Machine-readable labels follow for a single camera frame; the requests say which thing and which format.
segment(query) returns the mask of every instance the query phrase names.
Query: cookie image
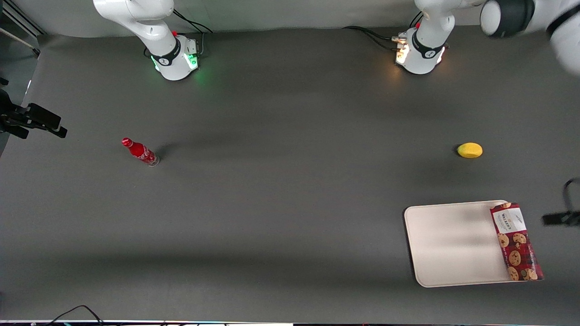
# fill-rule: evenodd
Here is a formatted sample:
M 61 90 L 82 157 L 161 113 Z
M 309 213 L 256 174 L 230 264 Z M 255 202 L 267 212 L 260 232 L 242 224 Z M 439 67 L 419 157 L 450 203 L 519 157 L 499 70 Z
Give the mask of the cookie image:
M 514 241 L 514 242 L 519 242 L 519 243 L 521 243 L 521 244 L 525 244 L 526 242 L 528 242 L 528 241 L 525 239 L 525 235 L 523 235 L 523 234 L 521 234 L 521 233 L 516 233 L 516 234 L 514 234 L 514 235 L 513 235 L 513 241 Z
M 509 260 L 510 264 L 512 264 L 514 266 L 518 266 L 519 264 L 521 264 L 521 255 L 517 251 L 512 251 L 509 254 L 508 260 Z
M 507 272 L 509 273 L 509 277 L 512 279 L 512 281 L 517 281 L 520 279 L 520 276 L 517 274 L 517 270 L 513 267 L 508 267 L 507 268 Z
M 503 233 L 498 233 L 499 245 L 505 248 L 509 245 L 509 238 Z
M 529 280 L 535 281 L 538 279 L 538 275 L 536 274 L 536 271 L 533 269 L 526 268 L 525 273 L 526 273 L 526 276 L 524 277 L 524 280 L 526 280 L 526 281 L 529 281 Z

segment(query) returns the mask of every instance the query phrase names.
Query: lemon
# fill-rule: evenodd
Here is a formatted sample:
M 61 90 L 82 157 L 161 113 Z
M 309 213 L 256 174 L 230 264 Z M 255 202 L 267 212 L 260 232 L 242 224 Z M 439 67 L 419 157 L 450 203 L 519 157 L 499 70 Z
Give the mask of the lemon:
M 457 154 L 465 158 L 477 158 L 483 154 L 483 148 L 479 144 L 465 143 L 457 148 Z

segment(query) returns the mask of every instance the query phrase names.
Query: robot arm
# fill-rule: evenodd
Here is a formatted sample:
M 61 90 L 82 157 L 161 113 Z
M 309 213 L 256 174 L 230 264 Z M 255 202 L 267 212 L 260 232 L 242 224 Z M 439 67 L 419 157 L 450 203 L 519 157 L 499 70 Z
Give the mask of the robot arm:
M 161 20 L 173 13 L 173 1 L 94 0 L 93 3 L 101 16 L 135 33 L 151 54 L 162 56 L 175 47 L 175 37 Z
M 580 0 L 488 0 L 480 23 L 494 38 L 545 30 L 560 64 L 580 76 Z
M 445 41 L 455 27 L 454 9 L 479 6 L 485 0 L 415 0 L 423 12 L 420 27 L 400 33 L 406 43 L 399 46 L 396 63 L 414 74 L 427 74 L 441 61 Z
M 175 36 L 163 18 L 173 13 L 173 0 L 93 0 L 101 16 L 137 35 L 155 68 L 168 80 L 180 80 L 198 67 L 197 44 Z

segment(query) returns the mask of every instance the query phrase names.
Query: wall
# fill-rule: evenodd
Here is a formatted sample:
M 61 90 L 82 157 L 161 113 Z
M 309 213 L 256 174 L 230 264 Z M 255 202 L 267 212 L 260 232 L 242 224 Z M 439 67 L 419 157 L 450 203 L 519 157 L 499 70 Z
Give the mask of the wall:
M 13 1 L 51 34 L 130 35 L 128 30 L 100 17 L 92 0 Z M 418 12 L 413 0 L 175 0 L 175 8 L 216 31 L 405 26 Z M 477 24 L 478 17 L 479 8 L 456 13 L 459 25 Z M 175 15 L 166 22 L 171 29 L 191 31 Z

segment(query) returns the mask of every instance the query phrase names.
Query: tray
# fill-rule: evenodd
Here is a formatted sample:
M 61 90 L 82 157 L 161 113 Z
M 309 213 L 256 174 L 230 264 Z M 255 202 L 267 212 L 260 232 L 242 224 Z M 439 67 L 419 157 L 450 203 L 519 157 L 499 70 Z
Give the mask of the tray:
M 512 282 L 490 208 L 504 200 L 413 206 L 405 225 L 417 282 L 426 287 Z

